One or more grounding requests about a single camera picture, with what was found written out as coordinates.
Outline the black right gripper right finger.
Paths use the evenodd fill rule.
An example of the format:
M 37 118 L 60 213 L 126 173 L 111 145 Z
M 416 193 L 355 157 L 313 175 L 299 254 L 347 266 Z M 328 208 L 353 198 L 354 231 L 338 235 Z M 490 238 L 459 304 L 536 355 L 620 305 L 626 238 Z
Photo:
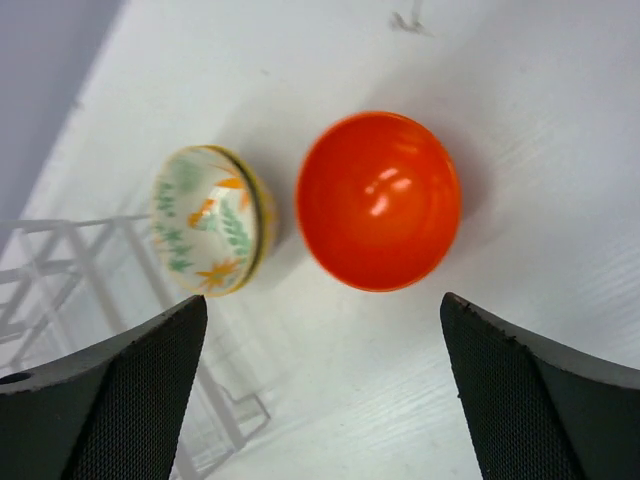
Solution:
M 448 292 L 440 319 L 485 479 L 636 479 L 639 372 Z

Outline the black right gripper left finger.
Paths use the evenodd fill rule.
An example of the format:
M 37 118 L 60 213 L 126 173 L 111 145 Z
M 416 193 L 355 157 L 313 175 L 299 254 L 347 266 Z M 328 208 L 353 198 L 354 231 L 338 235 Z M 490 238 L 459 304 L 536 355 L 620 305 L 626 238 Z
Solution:
M 1 379 L 4 479 L 167 479 L 207 327 L 192 296 Z

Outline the white floral bowl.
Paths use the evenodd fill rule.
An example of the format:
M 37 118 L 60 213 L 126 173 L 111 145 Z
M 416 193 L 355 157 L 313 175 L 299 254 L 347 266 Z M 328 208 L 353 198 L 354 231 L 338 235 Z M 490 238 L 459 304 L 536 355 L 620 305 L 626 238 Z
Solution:
M 220 297 L 238 289 L 256 255 L 259 210 L 249 180 L 217 146 L 173 154 L 152 188 L 158 257 L 181 287 Z

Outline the orange plastic bowl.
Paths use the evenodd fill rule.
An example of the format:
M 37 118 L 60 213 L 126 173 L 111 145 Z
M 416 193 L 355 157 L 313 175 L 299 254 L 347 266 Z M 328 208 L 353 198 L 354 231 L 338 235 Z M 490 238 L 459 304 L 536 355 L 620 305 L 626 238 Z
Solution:
M 461 184 L 440 140 L 392 112 L 347 116 L 306 154 L 296 220 L 310 254 L 340 282 L 390 292 L 444 260 L 462 219 Z

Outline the yellow blue patterned bowl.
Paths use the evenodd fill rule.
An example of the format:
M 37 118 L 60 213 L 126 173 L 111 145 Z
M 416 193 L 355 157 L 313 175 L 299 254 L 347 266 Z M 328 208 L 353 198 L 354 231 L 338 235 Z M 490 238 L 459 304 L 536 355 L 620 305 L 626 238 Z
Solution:
M 251 267 L 244 275 L 242 282 L 232 289 L 235 292 L 249 284 L 258 273 L 265 259 L 271 254 L 277 243 L 279 230 L 279 214 L 276 200 L 267 184 L 257 171 L 233 151 L 218 145 L 205 145 L 205 148 L 224 156 L 233 162 L 240 175 L 248 182 L 250 198 L 254 201 L 259 214 L 258 231 L 259 246 L 253 255 Z

